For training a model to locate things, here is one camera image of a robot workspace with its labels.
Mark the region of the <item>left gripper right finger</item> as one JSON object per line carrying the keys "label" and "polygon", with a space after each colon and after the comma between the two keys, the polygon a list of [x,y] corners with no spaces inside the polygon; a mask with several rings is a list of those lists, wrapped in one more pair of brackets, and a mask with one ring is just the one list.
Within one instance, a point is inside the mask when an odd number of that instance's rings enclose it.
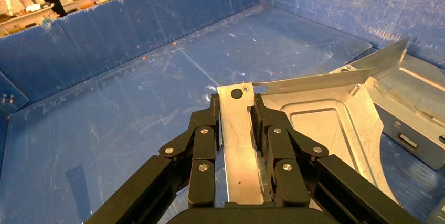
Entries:
{"label": "left gripper right finger", "polygon": [[295,130],[286,114],[253,97],[256,145],[266,162],[279,221],[417,223],[417,219],[328,149]]}

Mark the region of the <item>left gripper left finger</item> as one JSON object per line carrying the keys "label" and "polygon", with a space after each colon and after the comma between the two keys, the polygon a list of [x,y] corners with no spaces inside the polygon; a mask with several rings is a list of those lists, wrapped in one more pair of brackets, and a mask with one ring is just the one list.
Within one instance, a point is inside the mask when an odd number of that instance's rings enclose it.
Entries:
{"label": "left gripper left finger", "polygon": [[215,205],[219,95],[193,112],[188,128],[151,156],[87,223],[158,223],[177,192],[189,188],[189,207]]}

